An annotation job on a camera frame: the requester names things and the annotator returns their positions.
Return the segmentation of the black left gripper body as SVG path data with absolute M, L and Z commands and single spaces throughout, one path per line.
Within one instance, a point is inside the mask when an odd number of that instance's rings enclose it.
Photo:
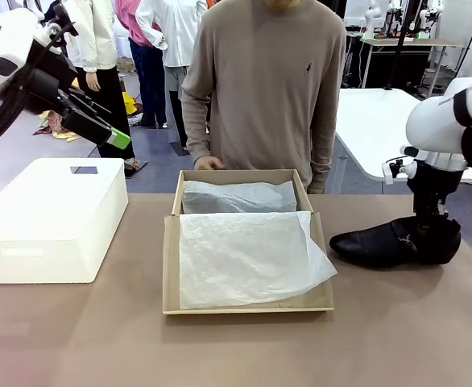
M 76 115 L 78 107 L 69 97 L 76 77 L 77 71 L 65 54 L 44 53 L 23 85 L 21 111 L 40 114 L 53 110 L 64 117 Z

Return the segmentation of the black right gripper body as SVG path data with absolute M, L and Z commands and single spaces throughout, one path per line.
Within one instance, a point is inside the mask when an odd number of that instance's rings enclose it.
M 445 204 L 449 194 L 454 193 L 462 179 L 463 171 L 445 171 L 416 160 L 416 171 L 407 181 L 413 193 L 414 206 Z

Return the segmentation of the person's right hand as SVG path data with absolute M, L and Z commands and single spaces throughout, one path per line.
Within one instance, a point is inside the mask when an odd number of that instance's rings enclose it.
M 199 157 L 194 164 L 195 170 L 221 170 L 225 165 L 220 159 L 214 156 Z

